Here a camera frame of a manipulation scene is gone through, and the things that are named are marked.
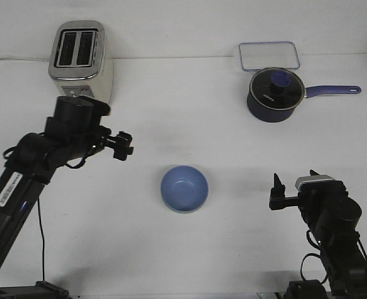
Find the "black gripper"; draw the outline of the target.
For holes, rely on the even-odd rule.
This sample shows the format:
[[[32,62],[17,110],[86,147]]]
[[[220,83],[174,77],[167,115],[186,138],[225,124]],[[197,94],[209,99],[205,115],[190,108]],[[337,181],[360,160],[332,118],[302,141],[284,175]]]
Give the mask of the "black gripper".
[[[310,170],[311,176],[318,176]],[[285,186],[277,173],[274,173],[274,183],[270,190],[269,208],[273,211],[286,207],[298,207],[303,218],[318,217],[327,203],[329,196],[345,195],[345,185],[342,181],[327,181],[322,183],[306,184],[302,192],[296,196],[286,197]]]
[[[116,136],[108,136],[104,142],[104,147],[113,150],[114,159],[126,161],[133,154],[134,147],[131,145],[132,140],[133,137],[131,134],[120,131]]]

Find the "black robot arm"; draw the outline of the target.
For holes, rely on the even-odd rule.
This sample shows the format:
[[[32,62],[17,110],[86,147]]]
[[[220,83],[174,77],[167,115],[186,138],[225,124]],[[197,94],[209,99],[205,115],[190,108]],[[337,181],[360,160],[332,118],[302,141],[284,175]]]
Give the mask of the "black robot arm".
[[[132,136],[100,124],[110,106],[88,96],[59,96],[54,114],[47,117],[42,133],[28,133],[4,153],[0,177],[0,268],[28,215],[57,168],[79,159],[76,168],[104,148],[124,161],[133,153]],[[0,298],[69,298],[69,291],[38,281],[33,286],[1,287]]]
[[[367,298],[367,255],[356,226],[362,215],[346,186],[314,170],[299,177],[298,194],[285,195],[285,186],[277,174],[270,191],[269,207],[280,210],[297,207],[308,226],[307,239],[326,271],[324,281],[335,298]]]

